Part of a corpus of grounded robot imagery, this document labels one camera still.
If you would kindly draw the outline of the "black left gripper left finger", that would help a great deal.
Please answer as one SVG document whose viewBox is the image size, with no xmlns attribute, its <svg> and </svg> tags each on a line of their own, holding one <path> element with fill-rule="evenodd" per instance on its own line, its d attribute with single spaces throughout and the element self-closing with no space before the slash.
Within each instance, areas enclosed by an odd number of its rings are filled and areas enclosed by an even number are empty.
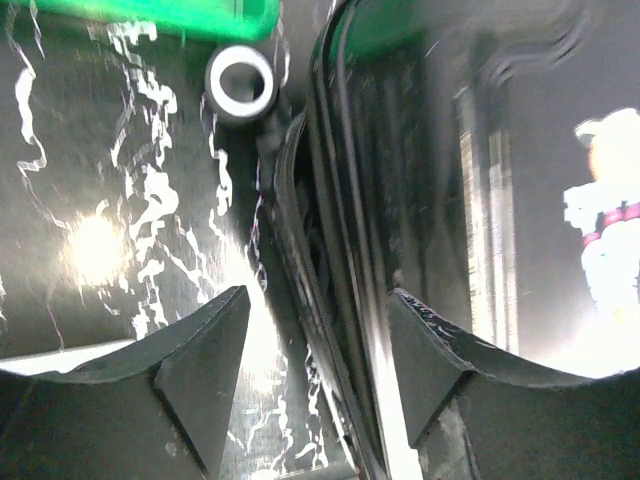
<svg viewBox="0 0 640 480">
<path fill-rule="evenodd" d="M 216 478 L 249 311 L 236 286 L 70 372 L 3 372 L 2 477 Z"/>
</svg>

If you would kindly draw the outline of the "space astronaut hard-shell suitcase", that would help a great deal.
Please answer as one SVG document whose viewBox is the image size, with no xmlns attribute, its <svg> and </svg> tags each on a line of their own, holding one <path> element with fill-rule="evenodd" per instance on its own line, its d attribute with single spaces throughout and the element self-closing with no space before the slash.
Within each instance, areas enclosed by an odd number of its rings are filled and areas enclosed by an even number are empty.
<svg viewBox="0 0 640 480">
<path fill-rule="evenodd" d="M 207 96 L 258 120 L 261 193 L 345 466 L 426 479 L 387 303 L 403 289 L 508 353 L 589 379 L 639 374 L 639 5 L 343 1 L 286 109 L 254 49 Z"/>
</svg>

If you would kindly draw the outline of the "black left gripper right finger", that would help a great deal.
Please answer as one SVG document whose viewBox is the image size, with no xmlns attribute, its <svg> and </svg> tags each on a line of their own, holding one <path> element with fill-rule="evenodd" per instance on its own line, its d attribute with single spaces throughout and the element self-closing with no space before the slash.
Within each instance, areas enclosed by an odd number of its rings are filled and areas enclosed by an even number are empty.
<svg viewBox="0 0 640 480">
<path fill-rule="evenodd" d="M 589 379 L 508 353 L 403 289 L 389 296 L 409 443 L 426 479 L 635 479 L 639 374 Z"/>
</svg>

